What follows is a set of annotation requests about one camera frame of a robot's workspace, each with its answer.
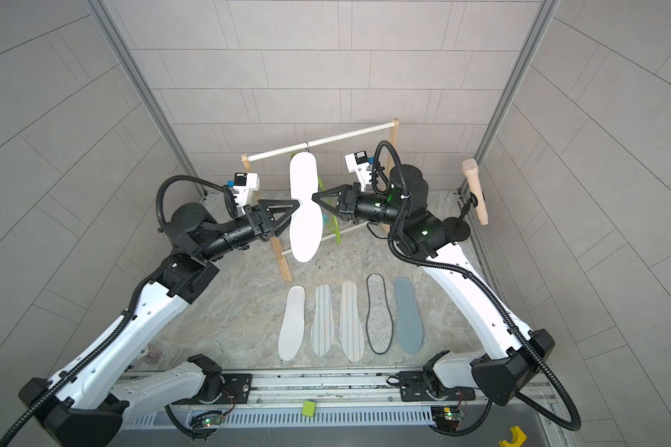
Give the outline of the green clip hanger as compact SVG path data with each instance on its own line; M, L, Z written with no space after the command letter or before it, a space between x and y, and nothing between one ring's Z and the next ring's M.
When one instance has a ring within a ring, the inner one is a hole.
M318 184L319 184L319 191L325 191L326 188L324 186L324 181L322 180L321 177L318 178ZM341 245L341 231L340 231L340 226L339 226L339 220L337 217L333 216L332 214L328 214L324 212L322 215L324 218L324 224L328 228L329 232L331 233L330 236L335 237L335 243L337 245Z

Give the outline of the white textured foam insole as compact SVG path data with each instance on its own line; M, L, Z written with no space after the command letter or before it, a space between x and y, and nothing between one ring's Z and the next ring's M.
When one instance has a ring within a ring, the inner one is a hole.
M292 361L300 350L305 331L305 299L306 293L302 286L292 287L287 294L278 340L278 353L282 361Z

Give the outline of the white striped insole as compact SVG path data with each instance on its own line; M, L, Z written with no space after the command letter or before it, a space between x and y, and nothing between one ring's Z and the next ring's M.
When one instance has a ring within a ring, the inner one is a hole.
M314 319L311 327L311 346L317 357L326 356L334 337L331 288L329 285L322 285L315 291Z
M340 344L350 362L358 362L365 354L365 332L358 312L357 285L342 284L340 300Z

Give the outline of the dark grey felt insole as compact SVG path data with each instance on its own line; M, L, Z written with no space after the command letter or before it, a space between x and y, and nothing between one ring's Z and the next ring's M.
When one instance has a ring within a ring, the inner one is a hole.
M385 280L374 273L366 280L368 312L365 333L369 346L376 355L385 355L393 342L393 315L387 297Z

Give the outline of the grey blue insole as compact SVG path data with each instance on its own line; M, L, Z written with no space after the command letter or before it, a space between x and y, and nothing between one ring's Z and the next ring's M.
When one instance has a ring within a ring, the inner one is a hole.
M398 277L393 283L396 303L396 334L398 342L407 355L416 355L424 339L424 329L412 282Z

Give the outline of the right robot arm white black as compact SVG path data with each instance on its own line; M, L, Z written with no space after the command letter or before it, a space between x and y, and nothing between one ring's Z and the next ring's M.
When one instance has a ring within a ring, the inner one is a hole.
M533 330L501 301L484 279L469 267L460 242L470 236L463 216L441 220L428 210L429 185L421 170L404 164L388 141L378 144L371 183L384 189L363 191L361 184L317 191L311 200L342 221L389 225L386 238L400 261L422 268L445 291L475 330L483 353L456 355L442 351L423 368L419 386L436 400L461 389L478 389L488 400L467 428L435 428L448 437L468 435L485 422L493 405L512 399L561 428L578 431L581 415L546 360L555 340L546 330Z

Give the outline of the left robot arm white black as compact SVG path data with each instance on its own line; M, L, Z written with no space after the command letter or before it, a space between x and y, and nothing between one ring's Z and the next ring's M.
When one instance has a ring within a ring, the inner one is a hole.
M161 329L192 305L219 272L215 261L257 241L279 236L302 208L298 199L260 199L241 216L218 223L199 203L178 208L171 219L164 197L178 182L223 193L227 208L236 206L226 186L189 175L165 180L155 200L158 230L171 243L170 254L135 287L119 317L80 355L50 378L33 378L20 391L25 412L0 439L9 445L35 419L61 446L106 446L133 419L158 407L196 396L213 400L222 371L205 355L189 358L162 374L118 387L130 362Z

